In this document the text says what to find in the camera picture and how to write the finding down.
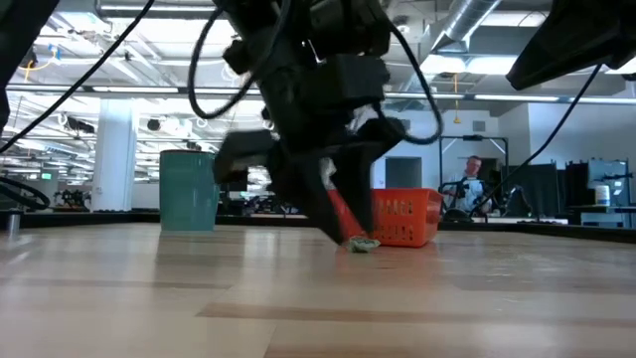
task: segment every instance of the metal frame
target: metal frame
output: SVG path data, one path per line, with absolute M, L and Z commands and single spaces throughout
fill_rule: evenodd
M 446 145 L 446 147 L 443 147 L 443 141 L 444 139 L 452 139 L 452 141 Z M 490 137 L 490 136 L 483 136 L 483 135 L 442 135 L 439 137 L 439 140 L 437 140 L 437 143 L 439 145 L 439 186 L 441 187 L 441 185 L 444 182 L 444 178 L 443 173 L 444 173 L 444 164 L 442 161 L 443 155 L 446 152 L 446 150 L 448 150 L 453 144 L 455 144 L 455 142 L 461 139 L 463 141 L 483 141 L 483 140 L 490 140 L 491 143 L 493 143 L 493 145 L 495 145 L 497 147 L 497 149 L 499 149 L 499 151 L 501 151 L 502 153 L 504 153 L 504 168 L 503 168 L 503 172 L 504 172 L 504 178 L 506 176 L 508 176 L 508 168 L 509 168 L 509 150 L 508 150 L 508 138 L 507 137 Z M 502 142 L 504 142 L 504 147 L 502 148 L 501 146 L 499 146 L 495 140 L 501 140 Z M 506 191 L 507 189 L 507 185 L 504 184 L 503 188 L 504 191 Z

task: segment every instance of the ceiling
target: ceiling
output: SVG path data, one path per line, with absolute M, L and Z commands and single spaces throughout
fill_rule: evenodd
M 126 16 L 109 17 L 108 10 L 115 6 L 143 6 L 142 0 L 99 0 L 97 9 L 87 7 L 88 1 L 62 0 L 60 11 L 52 16 L 43 29 L 35 45 L 38 62 L 30 71 L 18 70 L 12 79 L 13 84 L 70 85 L 83 75 L 101 56 L 130 23 Z M 406 16 L 406 29 L 403 31 L 411 48 L 420 53 L 422 33 L 426 26 L 443 19 L 448 13 L 450 0 L 438 1 L 398 1 L 386 3 L 390 18 Z M 551 1 L 547 0 L 504 0 L 471 38 L 468 54 L 456 56 L 464 62 L 475 58 L 484 58 L 489 53 L 516 56 L 523 49 L 529 36 L 541 25 L 545 14 L 550 11 Z M 184 87 L 190 63 L 192 48 L 205 23 L 207 13 L 185 11 L 192 6 L 210 6 L 210 0 L 172 1 L 174 11 L 155 11 L 141 21 L 132 35 L 117 52 L 88 81 L 88 86 L 143 86 L 143 87 Z M 138 10 L 130 10 L 128 16 L 134 16 Z M 494 37 L 507 34 L 507 43 Z M 219 20 L 213 27 L 200 60 L 197 86 L 206 88 L 236 88 L 242 78 L 229 69 L 221 59 L 225 47 L 231 42 L 235 31 L 227 20 Z M 387 87 L 391 91 L 417 91 L 410 81 L 413 70 L 409 66 L 403 49 L 393 39 L 390 51 L 384 60 L 388 64 L 392 79 Z M 441 58 L 444 64 L 449 61 Z M 438 92 L 460 93 L 512 93 L 505 78 L 501 75 L 460 73 L 457 75 L 429 71 L 427 78 Z M 586 80 L 585 75 L 568 76 L 550 83 L 527 89 L 533 94 L 573 94 Z M 620 76 L 604 75 L 595 81 L 590 94 L 612 95 L 625 89 Z M 18 130 L 42 113 L 58 98 L 58 94 L 39 92 L 9 92 L 12 116 L 8 130 Z M 260 120 L 262 101 L 257 97 L 244 100 L 221 120 L 197 120 L 184 97 L 160 97 L 148 95 L 135 99 L 140 115 L 140 138 L 145 138 L 138 146 L 138 158 L 156 161 L 159 151 L 167 148 L 185 147 L 184 138 L 200 141 L 205 149 L 215 150 L 224 134 L 230 129 L 251 129 L 263 126 Z M 202 107 L 212 110 L 220 106 L 222 99 L 201 99 Z M 443 110 L 454 109 L 454 100 L 440 101 Z M 460 109 L 485 109 L 494 113 L 509 108 L 505 103 L 462 101 Z M 77 94 L 68 100 L 47 119 L 43 125 L 32 132 L 41 136 L 37 142 L 16 146 L 7 158 L 7 167 L 48 166 L 44 160 L 25 160 L 29 155 L 56 156 L 81 164 L 89 172 L 92 166 L 90 158 L 94 155 L 94 136 L 84 135 L 83 140 L 70 140 L 78 134 L 65 129 L 65 118 L 72 117 L 92 125 L 97 129 L 99 98 Z M 159 131 L 147 128 L 147 121 L 159 119 L 170 125 L 162 126 Z M 138 166 L 137 176 L 150 178 L 156 169 Z M 70 181 L 77 179 L 66 177 Z

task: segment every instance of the red basket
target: red basket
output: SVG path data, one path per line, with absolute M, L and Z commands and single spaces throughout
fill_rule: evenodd
M 384 246 L 421 248 L 437 234 L 443 197 L 431 189 L 374 189 L 374 231 L 367 235 L 335 190 L 329 191 L 345 240 L 364 236 Z

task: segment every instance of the doorway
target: doorway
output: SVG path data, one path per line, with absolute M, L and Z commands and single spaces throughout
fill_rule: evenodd
M 387 158 L 387 189 L 421 188 L 421 158 Z

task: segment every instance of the man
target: man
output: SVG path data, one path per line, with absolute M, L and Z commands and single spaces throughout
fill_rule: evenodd
M 457 173 L 452 175 L 446 182 L 458 182 L 465 178 L 464 182 L 461 184 L 463 186 L 463 191 L 465 192 L 465 196 L 463 198 L 458 197 L 455 202 L 455 209 L 463 210 L 467 213 L 471 212 L 477 203 L 481 200 L 481 197 L 484 195 L 484 187 L 482 183 L 477 179 L 477 175 L 479 174 L 479 169 L 481 169 L 481 158 L 477 155 L 472 155 L 468 158 L 466 162 L 466 169 L 463 173 Z M 456 186 L 446 186 L 444 188 L 443 194 L 449 195 L 450 197 L 446 198 L 446 203 L 452 203 L 452 200 L 455 196 L 455 191 L 458 188 Z M 491 201 L 484 204 L 481 207 L 482 213 L 490 212 Z

